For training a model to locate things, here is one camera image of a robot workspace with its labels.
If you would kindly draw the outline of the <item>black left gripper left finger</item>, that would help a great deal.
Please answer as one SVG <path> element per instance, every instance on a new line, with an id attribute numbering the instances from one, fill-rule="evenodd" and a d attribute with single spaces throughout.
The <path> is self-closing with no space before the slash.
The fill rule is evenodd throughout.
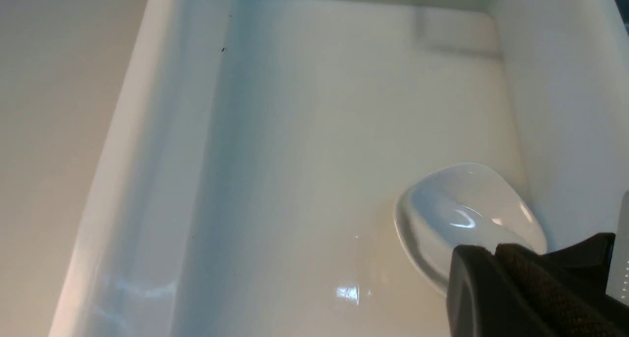
<path id="1" fill-rule="evenodd" d="M 446 297 L 452 337 L 554 337 L 490 251 L 452 252 Z"/>

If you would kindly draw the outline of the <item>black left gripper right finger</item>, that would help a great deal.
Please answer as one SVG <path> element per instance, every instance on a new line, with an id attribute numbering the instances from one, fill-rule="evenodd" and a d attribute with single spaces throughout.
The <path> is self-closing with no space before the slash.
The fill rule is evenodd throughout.
<path id="1" fill-rule="evenodd" d="M 550 259 L 517 244 L 500 244 L 494 256 L 525 300 L 560 337 L 626 337 L 628 307 Z"/>

